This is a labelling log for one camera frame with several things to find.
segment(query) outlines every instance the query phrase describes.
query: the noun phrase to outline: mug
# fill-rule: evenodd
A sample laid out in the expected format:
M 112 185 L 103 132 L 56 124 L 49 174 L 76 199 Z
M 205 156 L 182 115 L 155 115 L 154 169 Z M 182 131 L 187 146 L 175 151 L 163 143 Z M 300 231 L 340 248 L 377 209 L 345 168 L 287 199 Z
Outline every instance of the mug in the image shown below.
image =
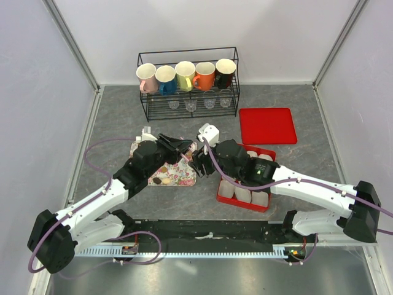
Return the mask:
M 154 76 L 155 72 L 155 65 L 152 63 L 144 63 L 136 69 L 136 76 L 140 81 L 139 90 L 142 93 L 153 93 L 158 90 L 158 82 Z
M 155 72 L 155 78 L 160 83 L 161 95 L 171 95 L 176 92 L 176 71 L 171 66 L 161 66 Z
M 193 88 L 192 79 L 195 76 L 195 66 L 189 61 L 181 61 L 174 69 L 177 74 L 179 88 L 184 91 L 191 91 Z
M 233 73 L 236 71 L 236 63 L 233 60 L 223 58 L 216 63 L 216 78 L 214 85 L 219 89 L 226 89 L 231 85 Z
M 208 91 L 214 83 L 214 71 L 216 67 L 214 64 L 206 62 L 199 63 L 195 67 L 196 76 L 192 79 L 192 85 L 203 91 Z

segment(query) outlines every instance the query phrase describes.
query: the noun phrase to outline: red tray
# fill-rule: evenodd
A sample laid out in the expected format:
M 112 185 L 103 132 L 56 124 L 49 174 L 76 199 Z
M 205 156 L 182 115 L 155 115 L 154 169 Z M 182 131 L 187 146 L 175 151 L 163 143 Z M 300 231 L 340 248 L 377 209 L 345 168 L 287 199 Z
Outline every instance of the red tray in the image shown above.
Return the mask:
M 238 145 L 244 147 L 246 149 L 246 151 L 254 151 L 258 155 L 260 155 L 260 154 L 269 155 L 273 159 L 273 161 L 276 160 L 276 152 L 274 152 L 274 151 L 269 151 L 268 149 L 260 149 L 259 147 L 255 147 L 255 146 L 246 146 L 246 145 L 240 144 L 240 143 L 238 143 Z M 229 205 L 233 205 L 233 206 L 237 206 L 237 207 L 241 207 L 241 208 L 245 208 L 245 209 L 249 209 L 249 210 L 254 210 L 254 211 L 258 211 L 258 212 L 266 212 L 266 210 L 269 209 L 271 194 L 269 194 L 268 206 L 264 207 L 264 206 L 259 206 L 259 205 L 239 201 L 238 199 L 236 199 L 235 194 L 233 194 L 232 199 L 223 197 L 223 196 L 219 195 L 219 188 L 220 188 L 220 184 L 217 189 L 217 201 L 219 201 L 221 203 L 225 203 L 225 204 L 229 204 Z
M 244 144 L 295 144 L 296 130 L 288 108 L 240 109 Z

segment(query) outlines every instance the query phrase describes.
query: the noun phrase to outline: yellow mug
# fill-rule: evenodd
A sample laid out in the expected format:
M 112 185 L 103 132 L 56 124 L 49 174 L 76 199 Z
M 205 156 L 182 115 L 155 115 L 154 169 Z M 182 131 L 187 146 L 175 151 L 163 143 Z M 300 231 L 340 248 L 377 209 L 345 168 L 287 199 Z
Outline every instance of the yellow mug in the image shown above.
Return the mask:
M 191 91 L 193 88 L 192 79 L 195 77 L 195 66 L 190 61 L 181 61 L 174 69 L 176 70 L 179 88 L 184 91 Z

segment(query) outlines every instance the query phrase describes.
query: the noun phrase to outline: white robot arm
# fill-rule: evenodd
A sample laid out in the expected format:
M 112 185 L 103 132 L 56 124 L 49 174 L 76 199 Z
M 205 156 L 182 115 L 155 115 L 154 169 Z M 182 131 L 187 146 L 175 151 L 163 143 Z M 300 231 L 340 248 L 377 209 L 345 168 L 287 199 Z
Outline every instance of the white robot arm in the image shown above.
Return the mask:
M 206 139 L 220 169 L 226 175 L 237 178 L 242 184 L 250 187 L 269 184 L 270 187 L 265 189 L 267 192 L 288 195 L 326 208 L 313 212 L 288 212 L 283 230 L 292 231 L 300 236 L 308 236 L 316 232 L 344 232 L 356 240 L 375 241 L 379 212 L 372 211 L 345 196 L 345 192 L 358 195 L 380 206 L 371 184 L 361 181 L 357 187 L 354 187 L 302 175 L 275 162 L 250 158 L 244 148 L 233 140 L 220 143 L 219 131 L 215 126 L 205 124 L 199 132 L 198 139 L 201 141 Z M 134 151 L 133 157 L 115 173 L 107 190 L 105 190 L 107 187 L 105 184 L 68 208 L 55 214 L 45 210 L 37 217 L 28 242 L 31 251 L 35 249 L 38 241 L 50 226 L 67 217 L 37 252 L 38 259 L 49 272 L 58 272 L 70 262 L 70 256 L 72 258 L 84 249 L 119 237 L 127 223 L 132 220 L 122 210 L 113 211 L 109 216 L 97 219 L 145 188 L 149 177 L 165 162 L 177 163 L 192 144 L 190 140 L 178 140 L 162 134 L 156 138 L 147 128 L 143 130 L 142 137 L 137 140 L 139 147 Z M 209 175 L 216 170 L 206 147 L 193 153 L 193 160 L 189 165 L 199 176 Z M 297 181 L 276 184 L 285 179 L 294 178 Z M 322 183 L 325 187 L 304 182 L 305 179 Z M 343 192 L 339 194 L 327 187 L 335 187 Z M 76 208 L 89 202 L 100 192 L 103 193 L 101 197 L 74 214 Z

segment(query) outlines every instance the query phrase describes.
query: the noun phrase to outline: small glass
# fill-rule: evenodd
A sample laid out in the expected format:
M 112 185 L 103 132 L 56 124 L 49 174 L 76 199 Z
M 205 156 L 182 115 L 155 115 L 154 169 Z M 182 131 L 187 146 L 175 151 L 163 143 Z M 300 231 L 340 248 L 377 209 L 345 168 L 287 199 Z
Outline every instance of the small glass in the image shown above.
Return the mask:
M 225 97 L 220 98 L 220 105 L 223 108 L 229 108 L 232 100 L 232 91 L 229 89 L 223 89 L 220 91 L 220 95 Z
M 179 92 L 175 92 L 174 94 L 170 95 L 169 99 L 171 99 L 173 96 L 179 97 Z M 179 100 L 169 100 L 168 104 L 169 108 L 177 109 L 179 107 Z
M 204 99 L 204 106 L 206 109 L 214 108 L 214 105 L 216 104 L 216 93 L 212 90 L 209 90 L 203 92 L 203 96 L 209 97 Z
M 185 103 L 185 109 L 188 110 L 188 112 L 195 112 L 197 109 L 197 101 L 196 100 L 184 100 Z

